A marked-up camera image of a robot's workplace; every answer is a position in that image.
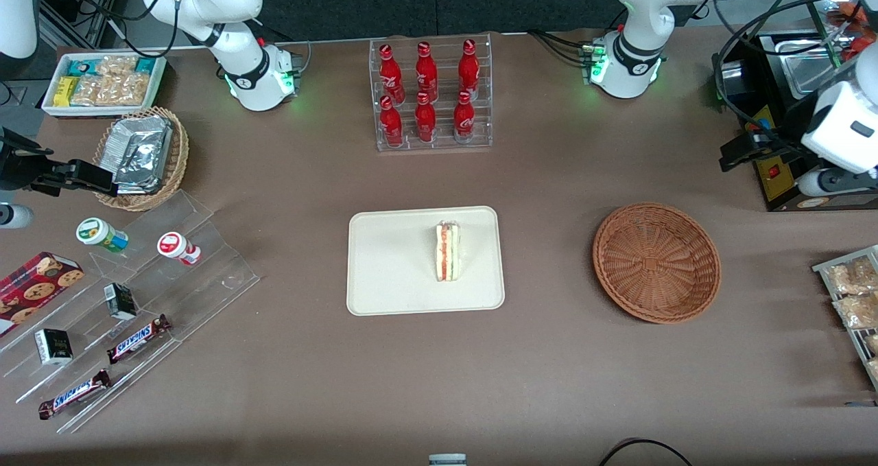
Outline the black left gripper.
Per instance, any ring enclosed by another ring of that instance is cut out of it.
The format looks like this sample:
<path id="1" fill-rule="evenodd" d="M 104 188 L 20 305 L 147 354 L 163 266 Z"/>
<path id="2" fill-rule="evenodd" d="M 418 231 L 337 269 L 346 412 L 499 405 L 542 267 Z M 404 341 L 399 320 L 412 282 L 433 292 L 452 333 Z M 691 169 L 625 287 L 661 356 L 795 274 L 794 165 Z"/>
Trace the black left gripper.
<path id="1" fill-rule="evenodd" d="M 729 172 L 742 163 L 752 162 L 766 154 L 769 166 L 790 165 L 791 169 L 813 169 L 821 165 L 812 151 L 802 144 L 803 135 L 809 131 L 816 101 L 797 101 L 788 107 L 782 118 L 782 141 L 773 143 L 766 135 L 737 135 L 720 146 L 719 166 Z"/>

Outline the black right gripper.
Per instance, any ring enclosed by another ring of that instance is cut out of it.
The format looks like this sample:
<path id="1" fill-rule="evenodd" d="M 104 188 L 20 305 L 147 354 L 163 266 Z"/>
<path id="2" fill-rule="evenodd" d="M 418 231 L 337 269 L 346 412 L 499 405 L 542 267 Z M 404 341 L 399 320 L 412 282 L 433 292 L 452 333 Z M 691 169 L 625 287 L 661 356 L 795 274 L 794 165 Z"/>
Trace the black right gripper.
<path id="1" fill-rule="evenodd" d="M 109 197 L 118 195 L 114 174 L 92 163 L 72 159 L 66 165 L 51 165 L 54 151 L 17 132 L 1 131 L 1 190 L 29 189 L 59 197 L 63 189 L 85 189 Z"/>

